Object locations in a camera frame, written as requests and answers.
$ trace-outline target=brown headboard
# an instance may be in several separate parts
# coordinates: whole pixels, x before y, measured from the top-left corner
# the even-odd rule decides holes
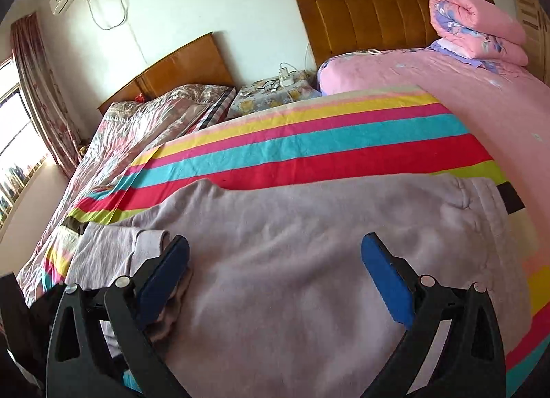
[[[437,39],[429,0],[296,1],[317,66],[346,52],[426,47]]]
[[[190,83],[235,86],[212,32],[156,62],[111,96],[98,110],[105,115],[112,103],[134,100],[139,94],[153,100]]]

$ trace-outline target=plaid fabric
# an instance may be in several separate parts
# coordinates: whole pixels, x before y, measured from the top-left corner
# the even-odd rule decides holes
[[[236,96],[235,88],[227,88],[219,100],[208,108],[199,118],[196,125],[192,126],[185,134],[190,134],[194,131],[203,130],[217,123],[223,122],[229,111],[229,107]]]

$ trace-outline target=white wall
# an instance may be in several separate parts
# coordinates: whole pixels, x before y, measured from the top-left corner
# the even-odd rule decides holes
[[[102,12],[112,23],[120,18],[118,0],[92,2],[98,19]],[[304,66],[307,36],[295,0],[129,0],[127,25],[110,32],[93,24],[86,0],[76,0],[59,17],[48,3],[17,0],[15,9],[38,9],[54,73],[86,135],[94,132],[100,120],[95,109],[106,98],[150,64],[210,31],[220,32],[238,83],[273,76],[282,61]],[[515,14],[513,0],[495,3]],[[10,12],[5,23],[13,19]],[[5,28],[0,26],[0,59],[9,49]]]
[[[49,159],[31,178],[0,238],[0,275],[12,271],[17,274],[23,268],[59,204],[67,184],[67,178]]]

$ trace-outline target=floral curtain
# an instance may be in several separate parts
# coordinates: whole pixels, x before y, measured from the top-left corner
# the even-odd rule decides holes
[[[81,160],[80,137],[53,79],[36,12],[12,24],[12,47],[32,123],[53,159],[71,178]]]

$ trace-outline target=striped blanket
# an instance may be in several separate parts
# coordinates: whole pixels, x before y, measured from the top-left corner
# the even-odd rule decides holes
[[[226,189],[249,190],[441,172],[488,177],[497,185],[506,182],[479,141],[420,88],[349,92],[241,117],[146,151],[116,185],[83,198],[68,220],[118,222],[202,178]],[[66,276],[78,233],[62,241],[48,250],[43,263],[45,287]],[[507,357],[509,395],[550,341],[548,277],[547,270],[530,276],[533,327]]]

